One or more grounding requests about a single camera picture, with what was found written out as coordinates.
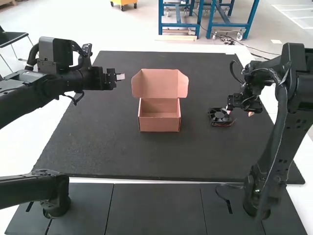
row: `black cable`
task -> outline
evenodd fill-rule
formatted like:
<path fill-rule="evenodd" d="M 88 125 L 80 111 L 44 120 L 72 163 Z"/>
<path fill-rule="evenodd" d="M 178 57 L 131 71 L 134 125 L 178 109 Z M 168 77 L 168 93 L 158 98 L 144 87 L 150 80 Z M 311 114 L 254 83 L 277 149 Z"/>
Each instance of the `black cable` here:
<path fill-rule="evenodd" d="M 70 98 L 70 99 L 73 101 L 74 106 L 77 105 L 77 103 L 84 97 L 84 95 L 85 95 L 85 92 L 84 92 L 84 91 L 81 91 L 80 97 L 78 97 L 78 99 L 75 99 L 74 97 L 71 97 L 71 96 L 69 96 L 69 95 L 62 94 L 62 96 L 65 96 L 65 97 Z"/>
<path fill-rule="evenodd" d="M 277 86 L 281 85 L 282 83 L 282 79 L 279 76 L 279 74 L 272 68 L 260 68 L 260 69 L 255 69 L 251 72 L 251 75 L 257 71 L 265 71 L 268 72 L 270 74 L 270 77 L 274 80 L 274 82 L 276 83 Z"/>
<path fill-rule="evenodd" d="M 241 45 L 246 46 L 247 48 L 253 49 L 253 50 L 258 50 L 258 51 L 260 51 L 260 52 L 263 52 L 263 53 L 266 53 L 266 54 L 271 54 L 271 55 L 280 55 L 280 54 L 275 54 L 275 53 L 267 52 L 267 51 L 264 51 L 264 50 L 259 50 L 259 49 L 254 48 L 254 47 L 250 47 L 250 46 L 248 46 L 248 45 L 246 45 L 246 44 L 244 44 L 244 43 L 241 43 L 241 42 L 239 42 L 239 41 L 237 41 L 237 40 L 235 40 L 235 39 L 233 39 L 233 38 L 232 38 L 232 40 L 234 40 L 235 42 L 237 42 L 237 43 L 239 43 L 239 44 L 241 44 Z"/>
<path fill-rule="evenodd" d="M 235 42 L 237 42 L 237 43 L 239 43 L 239 44 L 241 44 L 241 45 L 244 45 L 244 46 L 246 46 L 247 48 L 250 48 L 250 49 L 253 49 L 253 50 L 258 50 L 258 51 L 263 52 L 263 53 L 267 53 L 267 54 L 271 54 L 271 55 L 280 55 L 280 54 L 275 54 L 275 53 L 267 52 L 267 51 L 264 51 L 264 50 L 259 50 L 259 49 L 254 48 L 254 47 L 250 47 L 250 46 L 248 46 L 248 45 L 246 45 L 246 44 L 243 44 L 243 43 L 241 43 L 241 42 L 235 40 L 234 38 L 232 38 L 232 37 L 230 37 L 230 36 L 228 36 L 228 35 L 221 35 L 221 36 L 216 35 L 216 36 L 219 37 L 219 38 L 221 38 L 221 36 L 228 37 L 229 39 L 231 39 L 231 40 L 233 40 L 233 41 L 235 41 Z"/>
<path fill-rule="evenodd" d="M 270 60 L 270 59 L 268 59 L 268 58 L 266 58 L 266 57 L 264 57 L 264 56 L 261 56 L 261 55 L 253 54 L 253 53 L 251 53 L 251 52 L 250 52 L 250 54 L 251 54 L 251 55 L 254 55 L 254 56 L 256 56 L 256 57 L 260 57 L 260 58 L 263 58 L 263 59 L 266 59 L 266 60 Z"/>
<path fill-rule="evenodd" d="M 229 70 L 230 70 L 230 73 L 231 75 L 233 75 L 233 77 L 238 81 L 240 82 L 241 84 L 244 84 L 244 81 L 240 80 L 239 78 L 236 77 L 235 73 L 234 73 L 234 69 L 233 69 L 233 65 L 234 63 L 238 64 L 238 62 L 236 60 L 232 60 L 229 64 Z"/>
<path fill-rule="evenodd" d="M 86 53 L 75 41 L 72 41 L 72 45 L 73 45 L 74 51 L 77 51 L 82 56 L 86 56 Z"/>
<path fill-rule="evenodd" d="M 230 184 L 225 184 L 225 183 L 216 185 L 216 187 L 215 187 L 215 193 L 216 193 L 216 195 L 217 195 L 219 198 L 221 198 L 222 200 L 224 200 L 227 204 L 229 203 L 229 200 L 226 199 L 225 197 L 223 197 L 223 196 L 218 192 L 218 188 L 219 188 L 220 186 L 227 186 L 227 187 L 232 188 L 232 189 L 243 189 L 243 188 L 244 188 L 244 186 L 235 186 L 235 185 L 230 185 Z"/>

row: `blue metal frame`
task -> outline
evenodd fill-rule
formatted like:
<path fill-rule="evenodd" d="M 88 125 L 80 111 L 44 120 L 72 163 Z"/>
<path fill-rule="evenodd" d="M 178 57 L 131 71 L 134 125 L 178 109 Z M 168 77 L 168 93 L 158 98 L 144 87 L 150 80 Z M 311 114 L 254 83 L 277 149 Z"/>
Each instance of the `blue metal frame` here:
<path fill-rule="evenodd" d="M 186 4 L 174 4 L 174 3 L 164 3 L 163 0 L 158 0 L 158 34 L 163 34 L 163 27 L 188 27 L 188 28 L 195 28 L 196 29 L 196 36 L 199 38 L 200 32 L 200 25 L 201 25 L 201 18 L 203 12 L 203 1 L 200 0 L 199 4 L 199 13 L 197 23 L 182 23 L 180 18 L 180 10 L 179 7 L 184 6 L 185 8 L 189 8 L 189 16 L 192 16 L 192 12 L 195 5 L 195 0 L 186 0 Z M 162 23 L 162 16 L 164 16 L 164 7 L 165 6 L 174 6 L 176 9 L 176 23 Z"/>
<path fill-rule="evenodd" d="M 259 4 L 259 0 L 254 0 L 253 2 L 253 6 L 249 15 L 249 19 L 248 22 L 245 23 L 232 23 L 230 22 L 228 16 L 231 16 L 231 13 L 233 11 L 233 7 L 234 7 L 234 3 L 235 0 L 231 0 L 231 3 L 222 3 L 221 0 L 219 0 L 219 2 L 217 2 L 217 0 L 212 0 L 211 3 L 205 3 L 204 5 L 210 5 L 211 6 L 211 10 L 210 10 L 210 18 L 209 18 L 209 25 L 207 28 L 207 33 L 206 33 L 206 38 L 210 38 L 211 34 L 212 34 L 212 27 L 214 26 L 218 26 L 218 27 L 241 27 L 241 28 L 246 28 L 246 31 L 243 35 L 243 39 L 247 39 L 250 29 L 251 29 L 251 25 L 253 22 L 253 18 L 256 12 L 256 9 L 258 7 Z M 226 15 L 224 13 L 224 11 L 222 10 L 221 6 L 229 6 L 229 11 L 228 11 L 228 15 Z M 214 11 L 215 8 L 217 9 L 217 11 L 219 12 L 221 18 L 223 19 L 224 23 L 215 23 L 213 22 L 213 15 L 214 15 Z"/>
<path fill-rule="evenodd" d="M 230 3 L 222 3 L 222 0 L 219 0 L 219 5 L 220 6 L 228 6 L 229 7 L 229 11 L 228 11 L 228 16 L 231 16 L 231 13 L 233 12 L 233 8 L 234 8 L 234 4 L 235 4 L 235 0 L 231 0 Z M 211 3 L 210 2 L 205 2 L 203 4 L 204 6 L 210 6 Z"/>

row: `black rubber mat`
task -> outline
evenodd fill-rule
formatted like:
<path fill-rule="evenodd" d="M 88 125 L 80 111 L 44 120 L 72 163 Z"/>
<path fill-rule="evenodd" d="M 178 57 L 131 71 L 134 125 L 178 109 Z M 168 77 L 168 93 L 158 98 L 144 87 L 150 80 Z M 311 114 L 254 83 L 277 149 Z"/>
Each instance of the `black rubber mat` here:
<path fill-rule="evenodd" d="M 264 110 L 248 117 L 232 112 L 231 127 L 212 127 L 209 107 L 225 107 L 239 91 L 229 72 L 235 55 L 101 51 L 94 65 L 116 68 L 126 80 L 113 91 L 90 91 L 65 112 L 34 168 L 70 176 L 242 182 L 261 156 L 273 123 Z M 181 99 L 179 133 L 140 133 L 131 77 L 140 69 L 179 69 L 189 77 Z M 290 184 L 304 184 L 296 165 Z"/>
<path fill-rule="evenodd" d="M 19 206 L 7 235 L 307 235 L 284 189 L 267 220 L 242 206 L 243 189 L 217 184 L 69 184 L 70 210 L 46 219 L 39 202 Z"/>

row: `yellow cart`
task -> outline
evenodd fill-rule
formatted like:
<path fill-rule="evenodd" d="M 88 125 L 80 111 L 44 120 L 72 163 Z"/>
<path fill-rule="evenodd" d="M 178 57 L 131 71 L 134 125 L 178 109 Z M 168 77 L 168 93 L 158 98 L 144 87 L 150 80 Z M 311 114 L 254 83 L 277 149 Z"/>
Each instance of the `yellow cart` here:
<path fill-rule="evenodd" d="M 125 11 L 124 6 L 127 4 L 134 4 L 134 8 L 137 8 L 137 0 L 111 0 L 111 6 L 114 6 L 114 3 L 121 6 L 121 11 Z"/>

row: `caster wheel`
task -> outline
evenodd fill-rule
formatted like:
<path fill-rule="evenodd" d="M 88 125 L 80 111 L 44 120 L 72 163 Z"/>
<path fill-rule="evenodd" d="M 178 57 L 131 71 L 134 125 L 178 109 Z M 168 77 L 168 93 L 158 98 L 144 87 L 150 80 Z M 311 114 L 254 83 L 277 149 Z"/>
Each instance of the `caster wheel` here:
<path fill-rule="evenodd" d="M 213 37 L 212 37 L 213 40 L 216 39 L 216 34 L 217 34 L 217 32 L 215 32 L 215 33 L 213 34 Z"/>
<path fill-rule="evenodd" d="M 237 40 L 241 41 L 243 39 L 243 35 L 241 33 L 237 33 Z"/>

